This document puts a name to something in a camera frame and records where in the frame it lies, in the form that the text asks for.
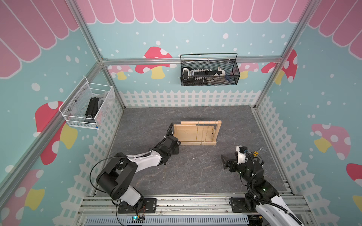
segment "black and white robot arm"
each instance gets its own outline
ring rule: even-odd
[[[248,189],[245,199],[239,199],[240,201],[234,203],[235,207],[249,212],[256,210],[271,226],[304,226],[277,190],[264,179],[264,161],[257,154],[248,152],[245,146],[237,146],[236,151],[235,159],[226,159],[221,155],[224,169],[238,172],[240,180],[246,182]]]
[[[99,173],[96,182],[113,199],[121,199],[128,203],[137,213],[144,205],[144,199],[135,188],[130,186],[136,172],[152,166],[166,164],[173,154],[178,154],[181,144],[171,135],[171,128],[167,130],[164,139],[146,153],[124,155],[117,153]]]

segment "white picket fence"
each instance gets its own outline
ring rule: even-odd
[[[273,102],[269,100],[270,96],[266,96],[258,110],[280,162],[285,168],[289,185],[298,195],[304,195],[319,225],[324,223],[325,226],[330,224],[337,226],[339,217],[329,211],[330,201],[322,198],[320,194],[322,187],[314,184],[314,174],[308,173],[308,163],[302,162],[300,158],[302,153],[297,152],[297,144],[292,142],[292,135],[287,134],[287,127],[283,127],[283,120],[279,120],[279,113],[276,113],[276,107],[273,107]]]
[[[260,90],[254,92],[253,90],[249,93],[244,90],[239,92],[238,90],[233,93],[231,90],[229,92],[171,92],[167,93],[163,91],[162,93],[156,91],[152,93],[149,91],[145,93],[141,91],[137,93],[134,91],[130,93],[120,92],[122,101],[127,107],[169,107],[169,106],[234,106],[234,105],[254,105],[256,100],[260,95]]]

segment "white polka dot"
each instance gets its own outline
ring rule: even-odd
[[[346,145],[351,145],[351,138],[349,138],[349,137],[344,138],[344,143]]]
[[[18,188],[16,191],[15,191],[15,197],[21,197],[21,196],[23,196],[24,194],[25,194],[25,192],[26,192],[26,188],[25,187],[20,187],[20,188]]]
[[[161,49],[160,52],[161,52],[161,54],[164,55],[164,56],[168,54],[168,52],[167,52],[166,50],[164,50],[164,49]]]
[[[7,167],[5,167],[5,172],[10,172],[13,168],[13,165],[8,165]]]
[[[323,127],[323,129],[329,129],[331,126],[322,124],[322,127]]]
[[[10,209],[7,208],[7,207],[4,207],[2,210],[1,210],[1,220],[5,220],[5,218],[9,215],[10,213]]]
[[[38,84],[38,83],[35,83],[35,82],[31,85],[31,88],[32,88],[34,91],[39,91],[39,90],[40,90],[39,84]]]
[[[49,102],[48,103],[48,106],[51,108],[51,109],[57,109],[58,108],[58,101],[53,101],[53,102]]]
[[[287,69],[289,67],[289,61],[286,61],[284,64],[284,68]]]
[[[43,176],[44,174],[44,170],[38,170],[37,173],[35,174],[35,176],[39,179]]]
[[[51,150],[57,154],[58,153],[58,150],[59,150],[59,143],[60,141],[57,140],[56,142],[53,143],[53,145],[51,146]]]
[[[344,160],[344,154],[342,153],[337,153],[337,157],[340,159],[340,160]]]
[[[338,137],[337,137],[336,135],[332,135],[332,136],[331,136],[331,141],[334,142],[334,143],[337,142],[337,141],[338,141]]]

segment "marble-patterned floor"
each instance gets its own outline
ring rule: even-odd
[[[249,151],[265,147],[259,152],[264,177],[278,191],[286,190],[249,106],[126,108],[109,156],[147,152],[163,139],[170,123],[206,120],[222,121],[216,146],[181,145],[166,166],[136,173],[131,185],[143,195],[246,192],[238,173],[224,170],[220,158],[234,158],[235,147],[244,145]]]

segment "red mushroom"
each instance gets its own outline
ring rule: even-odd
[[[239,79],[245,79],[248,77],[248,71],[257,72],[259,65],[257,63],[241,63],[239,64],[240,77]]]
[[[45,190],[34,190],[32,187],[43,175],[43,170],[31,170],[15,190],[9,201],[1,210],[1,221],[3,226],[18,226],[21,222],[24,207],[36,210],[42,201]]]
[[[37,125],[38,132],[34,133],[34,136],[38,136],[40,132],[43,131],[43,129],[58,111],[58,106],[60,106],[61,103],[62,102],[60,101],[50,102],[42,105],[37,109],[35,112],[35,123]],[[70,128],[70,126],[64,122],[40,155],[42,163],[44,165],[48,165],[55,160],[60,141],[65,144],[67,149],[70,149],[77,139],[77,135],[78,130]]]
[[[112,78],[115,78],[115,75],[117,75],[118,80],[125,80],[127,79],[127,76],[124,72],[133,72],[130,66],[128,65],[113,65],[108,66],[108,71],[112,75]]]
[[[275,68],[276,63],[268,63],[265,67],[261,69],[262,73],[270,73]],[[295,78],[296,70],[298,67],[298,57],[295,50],[292,50],[287,61],[285,62],[282,70],[278,73],[275,78],[275,84],[280,85],[282,83],[283,75],[287,76],[288,82],[292,82]]]
[[[148,58],[148,59],[172,58],[172,56],[164,49],[153,46],[147,50],[147,52],[145,53],[143,58]],[[175,68],[176,64],[137,65],[136,72],[143,74],[143,73],[146,73],[147,71],[151,70],[152,79],[163,79],[165,77],[165,73],[163,73],[162,67]]]
[[[340,160],[344,160],[351,150],[351,139],[347,130],[343,127],[323,124],[313,124],[311,135],[317,134],[320,139],[315,140],[314,144],[318,150],[323,153],[333,146]]]
[[[362,187],[362,166],[358,164],[347,164],[346,171],[348,176]]]

